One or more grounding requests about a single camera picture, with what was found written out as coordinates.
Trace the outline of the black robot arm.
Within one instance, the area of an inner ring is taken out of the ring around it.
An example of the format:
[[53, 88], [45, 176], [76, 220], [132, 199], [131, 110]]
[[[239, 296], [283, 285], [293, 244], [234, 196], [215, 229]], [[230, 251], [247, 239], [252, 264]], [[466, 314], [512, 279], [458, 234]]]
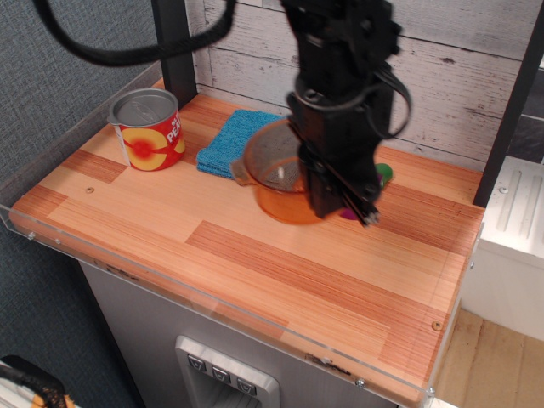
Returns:
[[287, 97], [310, 207], [319, 218], [348, 209], [376, 224], [382, 186], [377, 147], [402, 133], [411, 96], [388, 58], [402, 28], [388, 1], [284, 1], [298, 74]]

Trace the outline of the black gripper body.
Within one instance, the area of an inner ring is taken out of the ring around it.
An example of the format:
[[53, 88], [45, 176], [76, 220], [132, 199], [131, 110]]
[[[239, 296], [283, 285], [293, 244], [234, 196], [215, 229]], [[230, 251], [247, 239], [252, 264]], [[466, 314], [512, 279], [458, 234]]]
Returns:
[[374, 202], [381, 194], [374, 152], [377, 136], [366, 123], [366, 94], [355, 90], [325, 96], [304, 80], [287, 97], [306, 198], [318, 218], [350, 210], [362, 225], [379, 221]]

